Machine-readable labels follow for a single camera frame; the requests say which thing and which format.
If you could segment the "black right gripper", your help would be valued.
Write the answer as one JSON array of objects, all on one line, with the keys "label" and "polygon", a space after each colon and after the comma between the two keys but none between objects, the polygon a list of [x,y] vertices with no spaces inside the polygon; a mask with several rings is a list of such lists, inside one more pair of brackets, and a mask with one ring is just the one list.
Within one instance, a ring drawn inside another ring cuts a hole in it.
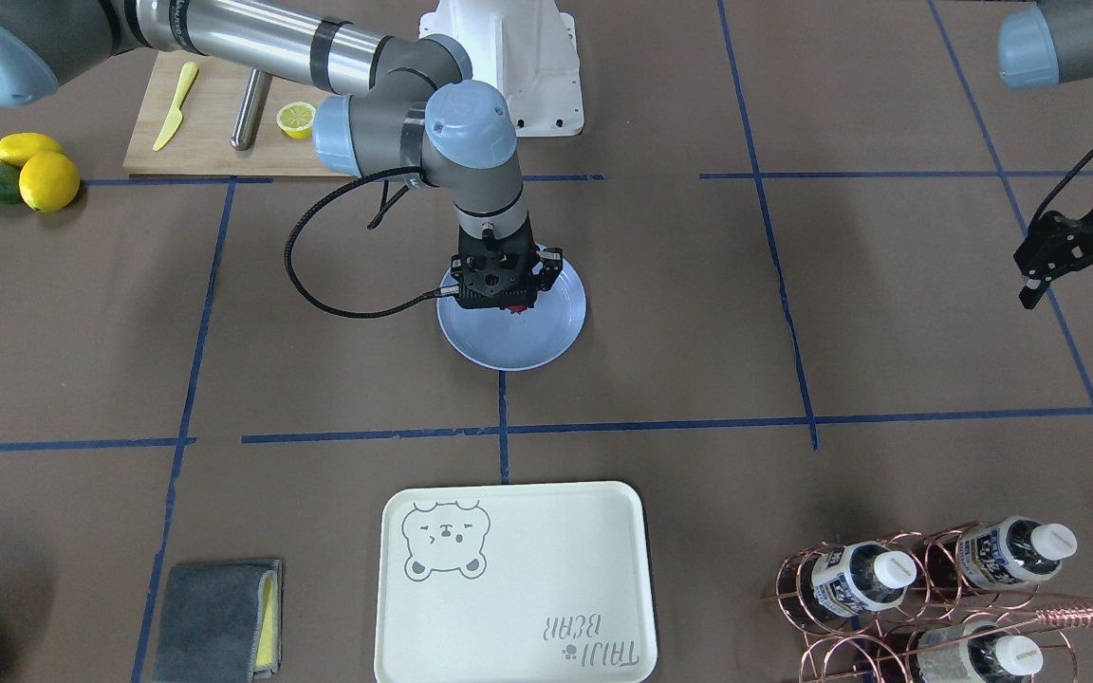
[{"label": "black right gripper", "polygon": [[465,310],[532,305],[551,290],[564,269],[564,252],[534,242],[532,221],[526,219],[508,236],[482,228],[472,236],[458,229],[458,251],[450,276],[458,286],[456,302]]}]

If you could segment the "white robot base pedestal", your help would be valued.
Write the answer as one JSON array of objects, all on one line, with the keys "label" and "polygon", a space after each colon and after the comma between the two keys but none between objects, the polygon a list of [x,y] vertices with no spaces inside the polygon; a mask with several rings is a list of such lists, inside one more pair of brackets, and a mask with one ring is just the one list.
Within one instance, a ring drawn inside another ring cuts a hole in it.
[{"label": "white robot base pedestal", "polygon": [[555,1],[438,1],[419,17],[430,35],[461,44],[470,79],[500,91],[521,138],[581,133],[578,31]]}]

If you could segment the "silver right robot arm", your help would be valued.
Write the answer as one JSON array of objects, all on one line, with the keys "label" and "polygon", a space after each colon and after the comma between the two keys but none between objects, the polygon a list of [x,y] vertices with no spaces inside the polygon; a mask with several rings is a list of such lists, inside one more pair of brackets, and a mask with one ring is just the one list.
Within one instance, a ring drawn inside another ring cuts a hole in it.
[{"label": "silver right robot arm", "polygon": [[312,141],[326,169],[348,176],[344,192],[446,190],[458,248],[420,302],[522,313],[563,273],[563,252],[534,238],[510,105],[453,36],[403,40],[274,1],[0,1],[0,107],[51,97],[138,48],[242,66],[261,92],[320,91]]}]

